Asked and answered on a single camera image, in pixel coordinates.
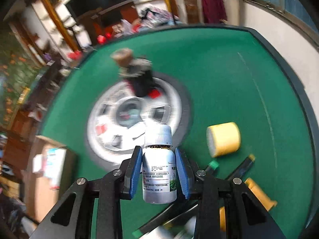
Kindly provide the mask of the white bottle green label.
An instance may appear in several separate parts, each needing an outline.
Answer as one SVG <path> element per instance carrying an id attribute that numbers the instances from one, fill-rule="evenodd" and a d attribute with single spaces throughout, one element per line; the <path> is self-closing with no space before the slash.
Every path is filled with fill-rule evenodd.
<path id="1" fill-rule="evenodd" d="M 170 126 L 150 124 L 146 128 L 142 157 L 142 190 L 146 203 L 172 203 L 177 199 L 176 157 Z"/>

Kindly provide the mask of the teal tissue pack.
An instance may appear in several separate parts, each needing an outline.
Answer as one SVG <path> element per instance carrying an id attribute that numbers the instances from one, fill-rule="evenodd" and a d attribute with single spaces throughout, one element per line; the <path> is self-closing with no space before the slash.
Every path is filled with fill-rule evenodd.
<path id="1" fill-rule="evenodd" d="M 50 148 L 46 151 L 43 176 L 49 180 L 51 189 L 59 189 L 67 150 Z"/>

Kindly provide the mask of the black marker green cap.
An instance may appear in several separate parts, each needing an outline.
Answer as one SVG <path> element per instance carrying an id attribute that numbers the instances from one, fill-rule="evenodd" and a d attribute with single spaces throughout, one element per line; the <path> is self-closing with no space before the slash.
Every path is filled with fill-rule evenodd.
<path id="1" fill-rule="evenodd" d="M 134 238 L 142 238 L 144 235 L 149 235 L 153 231 L 160 231 L 161 229 L 167 231 L 172 226 L 170 221 L 178 217 L 179 214 L 187 214 L 191 210 L 194 210 L 196 206 L 196 202 L 192 202 L 185 197 L 178 197 L 175 202 L 170 203 L 164 210 L 151 218 L 132 234 Z"/>

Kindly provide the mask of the black jar with cork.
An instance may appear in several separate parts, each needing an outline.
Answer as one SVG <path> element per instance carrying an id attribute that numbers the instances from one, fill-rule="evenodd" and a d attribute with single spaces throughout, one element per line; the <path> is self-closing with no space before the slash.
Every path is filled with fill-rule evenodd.
<path id="1" fill-rule="evenodd" d="M 119 67 L 119 75 L 137 97 L 146 97 L 155 87 L 152 62 L 144 57 L 135 57 L 130 48 L 114 51 L 110 56 Z"/>

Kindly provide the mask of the white bottle red label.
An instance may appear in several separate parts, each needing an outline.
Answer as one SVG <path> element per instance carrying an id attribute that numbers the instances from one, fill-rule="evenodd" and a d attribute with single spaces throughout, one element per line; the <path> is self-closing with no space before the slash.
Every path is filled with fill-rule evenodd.
<path id="1" fill-rule="evenodd" d="M 172 228 L 165 228 L 163 225 L 147 233 L 143 238 L 194 238 L 196 217 L 193 216 L 184 225 L 176 225 Z"/>

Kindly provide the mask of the black pen pink tip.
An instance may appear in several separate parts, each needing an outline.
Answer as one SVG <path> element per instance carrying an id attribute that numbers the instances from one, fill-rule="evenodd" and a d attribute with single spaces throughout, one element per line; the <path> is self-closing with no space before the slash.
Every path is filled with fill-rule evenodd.
<path id="1" fill-rule="evenodd" d="M 193 209 L 196 213 L 197 206 L 197 200 L 177 199 L 175 202 L 170 203 L 161 212 L 152 217 L 149 221 L 137 228 L 134 231 L 134 235 L 136 237 L 141 237 L 142 235 L 151 232 L 156 227 L 167 223 L 168 221 L 180 216 L 181 214 L 190 212 Z"/>

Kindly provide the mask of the round grey table console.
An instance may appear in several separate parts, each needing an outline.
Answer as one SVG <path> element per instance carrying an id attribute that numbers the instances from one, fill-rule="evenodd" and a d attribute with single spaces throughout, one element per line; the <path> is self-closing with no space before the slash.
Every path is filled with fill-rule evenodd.
<path id="1" fill-rule="evenodd" d="M 139 98 L 120 80 L 95 102 L 86 126 L 87 152 L 106 171 L 131 158 L 144 146 L 146 126 L 163 123 L 171 128 L 172 144 L 179 146 L 191 125 L 191 98 L 185 85 L 163 73 L 154 73 L 155 92 Z"/>

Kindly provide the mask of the pile of clothes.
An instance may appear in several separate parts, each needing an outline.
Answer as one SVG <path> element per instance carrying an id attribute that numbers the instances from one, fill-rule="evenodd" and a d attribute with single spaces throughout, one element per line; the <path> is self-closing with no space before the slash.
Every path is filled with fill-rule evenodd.
<path id="1" fill-rule="evenodd" d="M 174 26 L 183 24 L 179 18 L 170 12 L 157 8 L 146 7 L 140 11 L 138 19 L 132 23 L 133 32 L 142 32 L 151 29 L 157 29 L 162 26 Z"/>

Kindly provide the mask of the yellow snack packet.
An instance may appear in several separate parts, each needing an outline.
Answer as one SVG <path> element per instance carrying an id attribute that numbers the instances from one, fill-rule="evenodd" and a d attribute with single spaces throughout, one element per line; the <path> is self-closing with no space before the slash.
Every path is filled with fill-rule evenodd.
<path id="1" fill-rule="evenodd" d="M 268 195 L 257 185 L 257 183 L 252 178 L 247 178 L 245 184 L 252 191 L 252 193 L 258 198 L 260 203 L 264 208 L 269 211 L 271 208 L 277 205 L 276 201 L 271 200 Z M 226 232 L 226 222 L 225 222 L 225 208 L 220 207 L 220 229 Z"/>

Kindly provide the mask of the cardboard box tray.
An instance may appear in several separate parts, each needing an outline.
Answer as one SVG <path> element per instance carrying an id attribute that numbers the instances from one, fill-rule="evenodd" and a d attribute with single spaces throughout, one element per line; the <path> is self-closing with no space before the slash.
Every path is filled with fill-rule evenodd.
<path id="1" fill-rule="evenodd" d="M 43 176 L 46 151 L 50 148 L 67 150 L 59 189 L 51 189 Z M 24 203 L 27 214 L 38 222 L 48 214 L 58 199 L 73 183 L 77 155 L 66 145 L 43 135 L 35 136 L 24 175 Z"/>

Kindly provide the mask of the yellow tape roll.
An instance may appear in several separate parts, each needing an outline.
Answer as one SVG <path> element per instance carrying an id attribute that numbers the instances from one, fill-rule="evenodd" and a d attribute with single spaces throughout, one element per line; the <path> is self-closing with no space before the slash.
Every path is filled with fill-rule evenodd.
<path id="1" fill-rule="evenodd" d="M 207 127 L 207 145 L 213 158 L 236 152 L 241 145 L 241 134 L 235 122 Z"/>

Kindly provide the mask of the maroon cloth on chair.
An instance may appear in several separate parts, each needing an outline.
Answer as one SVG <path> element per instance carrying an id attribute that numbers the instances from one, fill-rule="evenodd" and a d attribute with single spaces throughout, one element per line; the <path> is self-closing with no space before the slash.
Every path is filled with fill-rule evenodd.
<path id="1" fill-rule="evenodd" d="M 204 23 L 219 24 L 227 21 L 224 0 L 201 0 Z"/>

